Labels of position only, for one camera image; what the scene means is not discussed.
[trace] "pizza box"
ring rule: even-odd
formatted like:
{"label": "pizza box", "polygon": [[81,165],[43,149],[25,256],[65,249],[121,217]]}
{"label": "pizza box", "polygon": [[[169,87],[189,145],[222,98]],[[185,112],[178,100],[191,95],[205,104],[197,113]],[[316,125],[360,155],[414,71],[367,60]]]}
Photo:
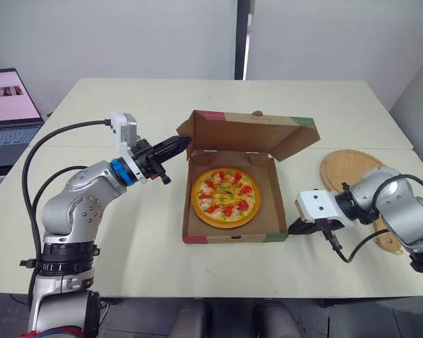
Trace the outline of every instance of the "pizza box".
{"label": "pizza box", "polygon": [[[188,180],[182,238],[186,244],[282,242],[287,236],[274,159],[283,161],[319,140],[312,118],[193,111],[177,129],[192,137],[187,148]],[[230,167],[247,173],[259,187],[261,203],[245,225],[221,229],[206,224],[190,205],[195,180],[213,168]]]}

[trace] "white table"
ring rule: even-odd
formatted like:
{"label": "white table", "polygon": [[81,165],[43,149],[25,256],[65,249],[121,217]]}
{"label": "white table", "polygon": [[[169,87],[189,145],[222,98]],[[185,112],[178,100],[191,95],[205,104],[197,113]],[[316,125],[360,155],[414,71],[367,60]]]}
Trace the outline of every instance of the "white table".
{"label": "white table", "polygon": [[[312,148],[411,149],[407,137],[362,81],[82,79],[35,137],[71,123],[133,114],[154,144],[175,133],[193,109],[314,118]],[[82,128],[49,144],[113,146],[107,128]]]}
{"label": "white table", "polygon": [[[319,163],[352,147],[423,179],[423,164],[363,82],[229,82],[190,80],[81,80],[38,137],[62,125],[132,113],[140,134],[155,144],[175,134],[194,108],[312,116],[322,140],[277,163],[288,224],[301,190],[323,188]],[[88,127],[43,146],[30,169],[30,193],[55,171],[117,157],[106,127]],[[0,292],[25,293],[30,271],[20,259],[34,256],[30,222],[20,190],[22,157],[0,186]],[[423,295],[423,275],[406,254],[394,256],[370,242],[347,265],[320,234],[282,243],[186,245],[181,240],[187,163],[166,163],[172,183],[137,184],[110,204],[99,228],[102,253],[94,261],[94,288],[103,296],[389,297]],[[46,191],[40,206],[63,188],[67,175]],[[412,185],[418,194],[421,187]],[[371,232],[339,230],[348,254]]]}
{"label": "white table", "polygon": [[[287,221],[298,213],[300,190],[323,188],[319,163],[335,149],[306,149],[277,163]],[[385,164],[423,179],[423,164],[408,149],[361,149]],[[30,170],[31,193],[48,176],[69,165],[111,159],[111,147],[44,146]],[[20,193],[21,158],[0,186],[0,292],[25,293],[30,271],[18,267],[33,256],[30,224]],[[181,240],[187,163],[184,155],[166,163],[172,183],[136,184],[105,210],[94,260],[94,288],[104,296],[239,297],[388,297],[423,295],[423,274],[409,266],[407,254],[395,256],[370,242],[345,264],[324,238],[289,237],[281,243],[197,244]],[[60,177],[40,205],[59,192]],[[423,189],[412,182],[414,190]],[[371,232],[370,226],[339,230],[349,252]]]}

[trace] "wooden serving board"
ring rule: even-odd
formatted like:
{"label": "wooden serving board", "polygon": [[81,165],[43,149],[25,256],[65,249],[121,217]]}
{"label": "wooden serving board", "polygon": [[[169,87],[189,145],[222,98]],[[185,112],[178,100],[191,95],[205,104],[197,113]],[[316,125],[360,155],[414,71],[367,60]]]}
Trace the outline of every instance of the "wooden serving board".
{"label": "wooden serving board", "polygon": [[[343,192],[342,183],[353,185],[371,169],[385,166],[377,158],[356,150],[338,150],[326,156],[319,166],[319,176],[328,190]],[[374,231],[386,229],[382,219],[373,223]],[[380,234],[375,239],[383,249],[393,254],[401,254],[401,244],[392,232]]]}

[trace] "floor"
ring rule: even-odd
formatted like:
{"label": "floor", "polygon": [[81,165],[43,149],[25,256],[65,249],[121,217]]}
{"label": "floor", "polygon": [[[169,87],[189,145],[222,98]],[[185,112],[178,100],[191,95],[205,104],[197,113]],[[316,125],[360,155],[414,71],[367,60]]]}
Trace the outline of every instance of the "floor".
{"label": "floor", "polygon": [[[25,296],[16,295],[25,301]],[[423,338],[423,313],[393,310],[374,302],[322,308],[314,299],[279,299],[299,322],[305,338]],[[123,299],[113,305],[100,329],[101,338],[165,337],[186,299]],[[213,336],[253,337],[252,307],[259,299],[210,299]],[[27,329],[27,308],[0,294],[0,337]]]}

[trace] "laptop screen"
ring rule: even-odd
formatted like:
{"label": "laptop screen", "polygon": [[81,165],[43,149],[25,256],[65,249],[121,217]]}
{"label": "laptop screen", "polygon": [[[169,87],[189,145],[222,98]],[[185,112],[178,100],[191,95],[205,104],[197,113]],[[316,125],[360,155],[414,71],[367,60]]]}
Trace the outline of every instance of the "laptop screen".
{"label": "laptop screen", "polygon": [[0,124],[41,120],[16,70],[0,70]]}

